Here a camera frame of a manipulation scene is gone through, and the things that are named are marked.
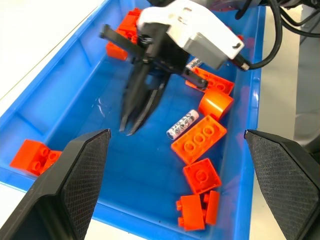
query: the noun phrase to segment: orange round lego brick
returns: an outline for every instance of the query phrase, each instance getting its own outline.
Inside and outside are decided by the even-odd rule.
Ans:
[[[199,104],[199,112],[219,121],[231,108],[234,99],[220,90],[209,89]]]
[[[179,227],[184,227],[185,226],[185,221],[182,216],[178,217],[178,226]]]
[[[181,203],[180,200],[176,201],[176,202],[175,202],[175,205],[176,205],[176,209],[177,209],[178,211],[181,211],[181,210],[182,210],[182,203]]]

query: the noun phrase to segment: orange cylinder brick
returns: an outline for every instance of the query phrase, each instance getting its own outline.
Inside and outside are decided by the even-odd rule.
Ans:
[[[199,112],[204,116],[210,115],[219,121],[231,108],[234,99],[227,94],[210,89],[207,90],[199,104]]]

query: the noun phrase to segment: orange 2x4 lego brick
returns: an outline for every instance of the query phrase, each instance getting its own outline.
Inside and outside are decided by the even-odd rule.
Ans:
[[[190,165],[226,133],[227,129],[208,115],[172,143],[171,148]]]

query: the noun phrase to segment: orange lego brick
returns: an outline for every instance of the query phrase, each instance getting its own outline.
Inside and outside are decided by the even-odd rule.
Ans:
[[[231,108],[234,99],[221,91],[207,90],[199,104],[199,112],[219,121]]]
[[[205,223],[215,225],[218,218],[220,194],[217,191],[210,191],[210,194],[205,194],[203,201],[207,204]]]
[[[49,152],[50,149],[43,143],[27,139],[23,142],[10,166],[39,176]]]
[[[123,50],[122,48],[118,47],[117,45],[113,44],[112,42],[109,42],[106,46],[106,54],[109,57],[119,59],[122,61],[125,61],[128,57],[128,53]]]
[[[51,167],[52,164],[54,164],[58,158],[60,157],[62,151],[50,151],[50,153],[47,156],[47,160],[41,170],[41,174],[46,171],[48,168]]]
[[[117,33],[131,40],[131,42],[134,44],[137,44],[138,41],[137,20],[139,19],[141,11],[142,10],[138,8],[129,11],[116,30]],[[105,49],[106,54],[109,57],[116,58],[122,61],[126,60],[128,57],[128,53],[125,50],[113,44],[112,42],[108,42]]]
[[[245,40],[244,36],[238,34],[237,37],[243,42]]]
[[[172,143],[171,148],[187,165],[190,165],[226,133],[227,130],[208,115]]]
[[[228,81],[228,80],[226,80],[222,77],[219,77],[217,75],[214,75],[213,73],[205,71],[199,67],[195,67],[193,72],[195,74],[197,74],[199,77],[208,81],[207,89],[203,90],[202,92],[206,92],[207,90],[210,90],[210,89],[216,89],[216,90],[224,92],[227,95],[230,95],[230,93],[234,89],[235,84],[233,82]],[[185,84],[189,87],[192,87],[194,89],[201,91],[195,85],[193,85],[191,82],[189,82],[187,80],[185,81]]]
[[[178,218],[179,227],[185,231],[205,229],[204,211],[199,195],[182,196],[176,201],[176,209],[182,212],[182,216]]]
[[[209,158],[185,166],[183,174],[194,194],[202,194],[222,185]]]

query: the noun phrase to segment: orange brick under gripper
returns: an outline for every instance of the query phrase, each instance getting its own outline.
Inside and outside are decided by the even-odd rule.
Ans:
[[[197,89],[202,92],[206,92],[207,90],[210,90],[210,89],[217,89],[219,91],[224,92],[227,95],[230,95],[230,93],[234,89],[235,84],[233,82],[228,81],[228,80],[226,80],[222,77],[219,77],[217,75],[214,75],[213,73],[205,71],[199,67],[195,67],[192,71],[195,74],[197,74],[199,77],[207,80],[208,86],[207,86],[206,90],[200,90],[194,84],[192,84],[191,82],[186,80],[185,84],[189,87],[192,87],[192,88]]]
[[[187,165],[190,165],[226,133],[227,130],[208,115],[172,143],[171,148]]]
[[[185,231],[205,229],[206,211],[201,207],[199,195],[182,196],[176,201],[176,209],[182,213],[178,218],[179,227],[183,227]]]
[[[129,39],[134,44],[137,44],[138,41],[137,20],[139,19],[141,12],[142,10],[138,8],[129,11],[116,30],[118,34]],[[128,57],[128,53],[125,50],[112,42],[108,42],[108,44],[105,46],[105,50],[107,55],[112,58],[124,61]]]

